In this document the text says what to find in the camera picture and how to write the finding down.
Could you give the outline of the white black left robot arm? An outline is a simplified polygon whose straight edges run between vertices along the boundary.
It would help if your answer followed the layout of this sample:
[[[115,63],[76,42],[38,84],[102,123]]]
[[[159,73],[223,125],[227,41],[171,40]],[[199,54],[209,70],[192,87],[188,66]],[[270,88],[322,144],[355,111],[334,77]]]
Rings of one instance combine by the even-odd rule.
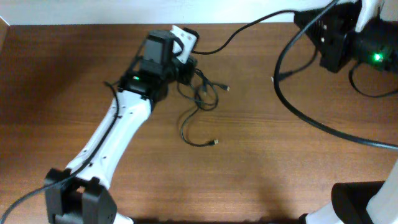
[[[191,56],[199,40],[194,30],[173,26],[152,30],[137,55],[111,85],[108,112],[84,148],[64,170],[45,177],[49,223],[133,223],[119,213],[109,188],[124,151],[172,82],[187,84],[197,61]]]

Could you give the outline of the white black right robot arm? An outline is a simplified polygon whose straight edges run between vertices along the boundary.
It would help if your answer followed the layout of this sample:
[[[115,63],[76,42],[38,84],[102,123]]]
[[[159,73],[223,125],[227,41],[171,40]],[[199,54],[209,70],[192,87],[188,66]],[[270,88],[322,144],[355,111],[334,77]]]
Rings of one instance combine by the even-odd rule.
[[[290,183],[281,205],[287,217],[328,203],[333,183],[383,180],[397,160],[397,75],[380,71],[372,54],[352,56],[338,73],[302,72],[281,89],[295,109],[283,145]]]

